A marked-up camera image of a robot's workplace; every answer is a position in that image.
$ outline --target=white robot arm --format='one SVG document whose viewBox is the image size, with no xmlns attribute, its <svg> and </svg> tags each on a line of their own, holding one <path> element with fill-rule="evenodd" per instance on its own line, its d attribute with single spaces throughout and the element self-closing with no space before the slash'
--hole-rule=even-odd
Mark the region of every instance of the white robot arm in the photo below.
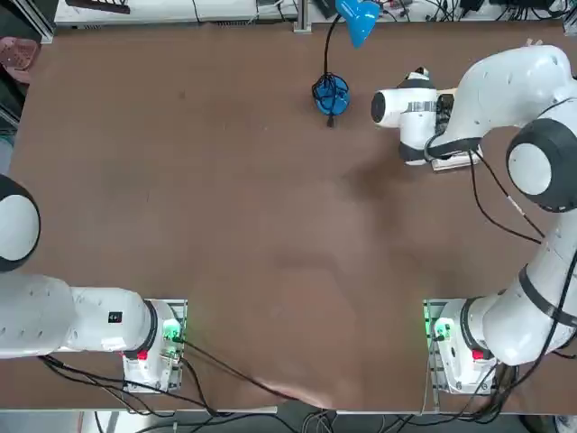
<svg viewBox="0 0 577 433">
<path fill-rule="evenodd" d="M 181 337 L 170 305 L 129 290 L 70 287 L 12 272 L 32 255 L 40 233 L 40 213 L 30 193 L 0 175 L 0 359 L 121 352 L 126 380 L 167 391 L 178 381 L 180 345 L 173 337 Z"/>
<path fill-rule="evenodd" d="M 541 353 L 566 274 L 577 251 L 577 81 L 567 56 L 553 46 L 528 46 L 488 57 L 463 76 L 450 120 L 435 132 L 437 93 L 418 69 L 398 88 L 377 92 L 375 124 L 400 129 L 400 155 L 408 165 L 452 158 L 470 163 L 492 128 L 522 129 L 507 149 L 516 187 L 542 209 L 559 213 L 536 257 L 502 294 L 454 299 L 443 309 L 435 337 L 450 392 L 472 393 L 497 362 L 518 365 Z M 577 328 L 574 275 L 547 351 Z"/>
</svg>

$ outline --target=floor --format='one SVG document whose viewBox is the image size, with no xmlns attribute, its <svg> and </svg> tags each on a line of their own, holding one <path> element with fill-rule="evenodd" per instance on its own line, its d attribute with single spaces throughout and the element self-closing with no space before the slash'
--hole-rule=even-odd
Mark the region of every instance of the floor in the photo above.
<svg viewBox="0 0 577 433">
<path fill-rule="evenodd" d="M 287 403 L 279 408 L 279 417 L 287 421 L 295 430 L 300 431 L 305 416 L 314 411 L 313 408 L 300 403 Z M 167 423 L 165 419 L 155 421 L 151 417 L 139 417 L 128 413 L 99 412 L 99 419 L 106 433 L 135 433 L 140 428 L 148 427 L 156 422 Z M 203 422 L 206 420 L 204 412 L 187 412 L 178 414 L 179 422 Z M 386 415 L 386 426 L 396 420 L 395 415 Z M 424 416 L 418 422 L 430 422 L 435 419 L 433 416 Z M 335 433 L 377 433 L 382 431 L 381 415 L 339 415 L 334 423 Z M 271 433 L 289 432 L 277 420 L 268 417 L 249 417 L 244 420 L 228 423 L 223 426 L 206 428 L 212 433 Z M 3 433 L 97 433 L 94 412 L 77 411 L 35 411 L 35 412 L 1 412 L 0 431 Z M 169 428 L 157 431 L 172 431 Z M 189 432 L 188 428 L 179 428 L 178 431 Z M 317 433 L 323 431 L 321 425 L 311 422 L 307 431 Z M 404 433 L 525 433 L 527 430 L 519 421 L 518 416 L 502 415 L 490 425 L 482 426 L 464 422 L 452 422 L 440 426 L 420 428 L 406 426 Z M 548 423 L 545 429 L 536 430 L 536 433 L 553 433 L 552 422 Z"/>
</svg>

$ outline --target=pink object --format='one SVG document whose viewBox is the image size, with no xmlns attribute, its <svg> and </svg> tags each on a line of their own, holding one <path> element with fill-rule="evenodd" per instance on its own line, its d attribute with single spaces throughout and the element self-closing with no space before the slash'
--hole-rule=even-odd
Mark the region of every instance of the pink object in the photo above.
<svg viewBox="0 0 577 433">
<path fill-rule="evenodd" d="M 38 49 L 36 41 L 6 36 L 0 39 L 0 64 L 14 79 L 30 84 L 30 68 Z"/>
</svg>

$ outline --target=blue desk lamp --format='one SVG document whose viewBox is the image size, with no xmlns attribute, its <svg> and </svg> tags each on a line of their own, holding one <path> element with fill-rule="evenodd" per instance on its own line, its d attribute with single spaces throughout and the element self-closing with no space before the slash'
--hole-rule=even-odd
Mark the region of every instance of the blue desk lamp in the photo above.
<svg viewBox="0 0 577 433">
<path fill-rule="evenodd" d="M 372 1 L 336 0 L 338 14 L 328 29 L 325 43 L 325 69 L 321 78 L 313 85 L 313 98 L 316 107 L 328 115 L 327 125 L 334 126 L 334 117 L 346 110 L 351 101 L 349 86 L 344 79 L 328 71 L 328 45 L 334 27 L 341 16 L 346 21 L 354 48 L 359 48 L 371 33 L 379 18 L 380 6 Z"/>
</svg>

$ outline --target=brown table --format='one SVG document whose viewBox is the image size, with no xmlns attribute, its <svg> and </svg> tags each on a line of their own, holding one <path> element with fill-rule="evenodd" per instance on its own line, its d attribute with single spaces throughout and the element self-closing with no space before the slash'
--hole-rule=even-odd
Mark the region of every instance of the brown table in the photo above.
<svg viewBox="0 0 577 433">
<path fill-rule="evenodd" d="M 322 28 L 61 34 L 43 47 L 14 154 L 12 175 L 43 218 L 24 270 L 187 298 L 189 338 L 316 405 L 419 410 L 422 299 L 506 288 L 535 247 L 483 219 L 467 170 L 403 165 L 398 132 L 371 123 L 371 97 L 421 65 L 439 88 L 453 87 L 474 61 L 528 37 L 577 61 L 558 24 L 386 25 L 357 51 L 338 28 L 330 69 L 349 82 L 353 101 L 331 130 L 310 96 Z M 484 141 L 509 189 L 504 154 L 513 133 Z M 487 171 L 479 167 L 478 176 L 488 211 L 530 233 Z M 519 202 L 549 227 L 543 212 Z M 121 372 L 110 354 L 62 358 Z M 277 401 L 192 359 L 216 407 Z M 119 407 L 36 360 L 1 365 L 2 408 Z M 568 380 L 576 368 L 547 357 L 508 409 L 577 413 Z M 188 378 L 183 392 L 195 395 Z M 442 399 L 442 410 L 462 405 Z"/>
</svg>

